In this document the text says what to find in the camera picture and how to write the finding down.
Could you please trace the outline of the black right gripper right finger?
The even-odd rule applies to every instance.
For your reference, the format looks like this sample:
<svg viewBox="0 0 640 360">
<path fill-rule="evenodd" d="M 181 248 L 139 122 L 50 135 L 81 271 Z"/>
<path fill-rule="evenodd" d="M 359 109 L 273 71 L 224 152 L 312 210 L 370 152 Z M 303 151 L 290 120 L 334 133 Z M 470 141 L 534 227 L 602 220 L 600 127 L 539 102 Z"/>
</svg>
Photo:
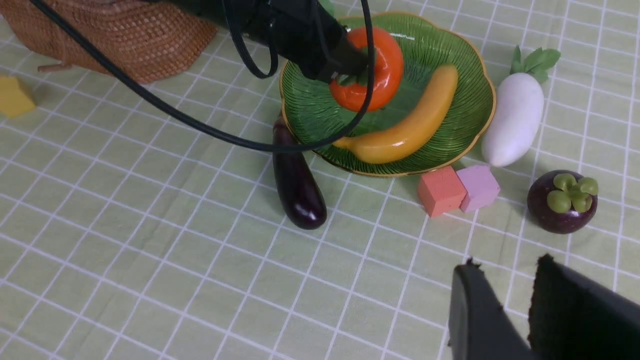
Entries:
<svg viewBox="0 0 640 360">
<path fill-rule="evenodd" d="M 640 307 L 549 255 L 537 260 L 528 313 L 539 360 L 637 360 Z"/>
</svg>

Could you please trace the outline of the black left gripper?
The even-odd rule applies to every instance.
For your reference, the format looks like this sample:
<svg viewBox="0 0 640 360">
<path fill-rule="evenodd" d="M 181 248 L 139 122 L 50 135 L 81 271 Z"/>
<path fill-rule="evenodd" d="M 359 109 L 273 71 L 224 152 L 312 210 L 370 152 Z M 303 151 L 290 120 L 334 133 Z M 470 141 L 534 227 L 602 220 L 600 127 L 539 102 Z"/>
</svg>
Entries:
<svg viewBox="0 0 640 360">
<path fill-rule="evenodd" d="M 317 0 L 174 0 L 173 5 L 226 28 L 242 62 L 260 79 L 276 73 L 279 59 L 325 84 L 341 75 L 359 76 L 371 63 L 365 47 L 348 39 L 346 27 Z M 247 39 L 268 48 L 268 71 L 258 68 Z"/>
</svg>

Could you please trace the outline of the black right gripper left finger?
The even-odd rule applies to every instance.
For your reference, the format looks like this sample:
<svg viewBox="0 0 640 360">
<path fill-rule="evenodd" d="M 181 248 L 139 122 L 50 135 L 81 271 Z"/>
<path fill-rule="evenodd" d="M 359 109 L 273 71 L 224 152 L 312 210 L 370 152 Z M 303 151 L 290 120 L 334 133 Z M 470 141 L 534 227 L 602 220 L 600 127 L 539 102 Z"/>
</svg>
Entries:
<svg viewBox="0 0 640 360">
<path fill-rule="evenodd" d="M 472 258 L 452 272 L 448 331 L 453 360 L 536 358 Z"/>
</svg>

